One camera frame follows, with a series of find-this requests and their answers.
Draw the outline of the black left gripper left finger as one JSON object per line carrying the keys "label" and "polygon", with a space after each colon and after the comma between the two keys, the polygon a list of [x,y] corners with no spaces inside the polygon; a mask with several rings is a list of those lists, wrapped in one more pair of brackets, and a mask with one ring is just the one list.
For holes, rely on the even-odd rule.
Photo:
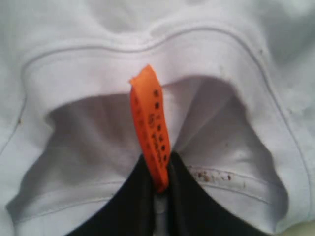
{"label": "black left gripper left finger", "polygon": [[152,236],[153,185],[143,156],[118,192],[69,236]]}

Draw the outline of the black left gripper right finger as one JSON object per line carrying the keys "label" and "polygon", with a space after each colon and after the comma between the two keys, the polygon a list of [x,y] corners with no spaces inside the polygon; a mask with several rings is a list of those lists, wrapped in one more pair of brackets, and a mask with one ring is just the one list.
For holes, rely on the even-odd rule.
{"label": "black left gripper right finger", "polygon": [[210,197],[172,152],[169,175],[168,231],[171,236],[252,236],[253,227]]}

